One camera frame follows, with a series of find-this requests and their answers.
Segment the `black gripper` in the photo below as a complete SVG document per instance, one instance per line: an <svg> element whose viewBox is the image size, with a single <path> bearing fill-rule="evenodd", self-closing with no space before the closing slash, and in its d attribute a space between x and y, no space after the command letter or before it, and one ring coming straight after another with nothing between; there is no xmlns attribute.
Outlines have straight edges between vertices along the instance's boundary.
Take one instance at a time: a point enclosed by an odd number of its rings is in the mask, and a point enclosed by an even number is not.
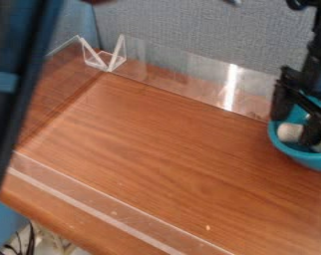
<svg viewBox="0 0 321 255"><path fill-rule="evenodd" d="M302 135L298 142L312 146L321 143L321 44L312 43L301 70L289 66L281 69L280 82L276 84L270 118L288 119L296 106L305 111Z"/></svg>

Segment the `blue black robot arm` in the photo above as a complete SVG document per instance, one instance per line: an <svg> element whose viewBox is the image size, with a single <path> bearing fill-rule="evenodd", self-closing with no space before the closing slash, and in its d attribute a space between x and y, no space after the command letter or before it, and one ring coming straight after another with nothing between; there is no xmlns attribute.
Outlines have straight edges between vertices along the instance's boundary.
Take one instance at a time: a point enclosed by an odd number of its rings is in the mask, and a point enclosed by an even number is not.
<svg viewBox="0 0 321 255"><path fill-rule="evenodd" d="M284 121L292 108L310 115L298 142L321 143L321 0L285 0L289 8L317 9L304 68L285 66L270 118ZM64 0L0 0L0 189L32 103Z"/></svg>

